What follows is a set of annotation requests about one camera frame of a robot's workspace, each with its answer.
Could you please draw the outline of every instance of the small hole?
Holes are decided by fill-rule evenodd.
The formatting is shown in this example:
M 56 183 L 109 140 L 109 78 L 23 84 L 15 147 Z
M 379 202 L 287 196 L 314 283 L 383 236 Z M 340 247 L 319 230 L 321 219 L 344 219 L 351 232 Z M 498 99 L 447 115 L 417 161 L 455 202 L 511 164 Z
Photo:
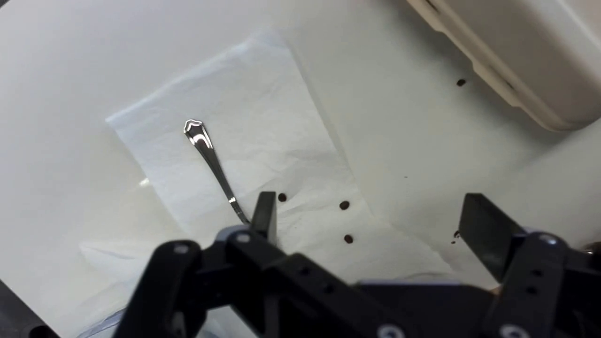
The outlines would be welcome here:
M 353 243 L 355 243 L 355 238 L 353 238 L 353 236 L 344 236 L 344 243 L 346 243 L 346 245 L 353 245 Z
M 351 207 L 349 202 L 342 202 L 342 204 L 340 204 L 340 211 L 348 211 L 349 207 Z
M 537 292 L 537 288 L 526 288 L 526 294 L 537 296 L 539 292 Z
M 299 269 L 299 273 L 306 277 L 306 275 L 310 275 L 310 273 L 312 273 L 312 269 L 308 269 L 308 268 L 301 268 L 301 269 Z

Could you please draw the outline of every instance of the metal spoon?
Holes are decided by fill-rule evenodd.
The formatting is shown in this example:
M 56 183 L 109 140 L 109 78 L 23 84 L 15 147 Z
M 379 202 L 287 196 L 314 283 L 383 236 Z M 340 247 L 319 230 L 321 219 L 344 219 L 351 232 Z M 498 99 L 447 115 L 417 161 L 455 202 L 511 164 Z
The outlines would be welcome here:
M 195 147 L 195 151 L 201 153 L 201 157 L 205 159 L 205 162 L 209 164 L 212 176 L 218 179 L 227 204 L 231 206 L 231 209 L 237 213 L 237 217 L 241 219 L 242 224 L 250 224 L 239 200 L 233 196 L 233 191 L 225 179 L 225 174 L 222 170 L 222 164 L 218 161 L 218 155 L 214 151 L 212 140 L 209 136 L 207 127 L 203 125 L 203 121 L 188 121 L 184 127 L 184 134 L 190 140 L 190 144 Z

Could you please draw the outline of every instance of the white plastic container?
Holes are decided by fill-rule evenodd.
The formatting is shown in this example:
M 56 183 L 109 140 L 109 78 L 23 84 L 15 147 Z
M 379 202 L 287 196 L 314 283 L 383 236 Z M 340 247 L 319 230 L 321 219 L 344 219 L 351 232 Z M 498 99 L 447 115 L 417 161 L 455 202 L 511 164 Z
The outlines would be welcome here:
M 601 0 L 410 0 L 509 104 L 554 132 L 601 117 Z

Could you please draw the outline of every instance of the white table surface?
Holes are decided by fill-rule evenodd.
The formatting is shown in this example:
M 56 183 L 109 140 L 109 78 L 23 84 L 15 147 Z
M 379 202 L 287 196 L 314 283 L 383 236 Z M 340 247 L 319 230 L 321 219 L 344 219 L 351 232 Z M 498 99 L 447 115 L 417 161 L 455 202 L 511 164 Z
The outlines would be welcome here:
M 601 127 L 537 130 L 404 0 L 13 0 L 0 10 L 0 279 L 58 333 L 105 279 L 79 243 L 180 238 L 105 119 L 263 27 L 295 52 L 372 211 L 466 283 L 490 283 L 451 245 L 466 192 L 575 247 L 601 239 Z

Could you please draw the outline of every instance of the black dot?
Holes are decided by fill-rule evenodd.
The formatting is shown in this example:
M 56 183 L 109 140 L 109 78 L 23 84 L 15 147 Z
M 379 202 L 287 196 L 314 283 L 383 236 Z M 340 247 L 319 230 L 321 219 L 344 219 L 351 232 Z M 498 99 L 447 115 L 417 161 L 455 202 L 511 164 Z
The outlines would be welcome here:
M 306 277 L 306 275 L 312 273 L 312 269 L 310 268 L 301 268 L 299 273 Z
M 346 243 L 346 245 L 353 245 L 353 243 L 355 243 L 355 238 L 353 238 L 353 236 L 344 236 L 344 243 Z
M 349 207 L 351 207 L 349 202 L 342 202 L 342 204 L 340 204 L 340 211 L 348 211 Z
M 334 294 L 336 290 L 336 284 L 334 283 L 329 283 L 325 288 L 323 288 L 323 294 Z
M 56 335 L 47 326 L 34 328 L 30 338 L 55 338 Z
M 537 288 L 526 288 L 526 294 L 537 296 L 539 292 L 537 292 Z

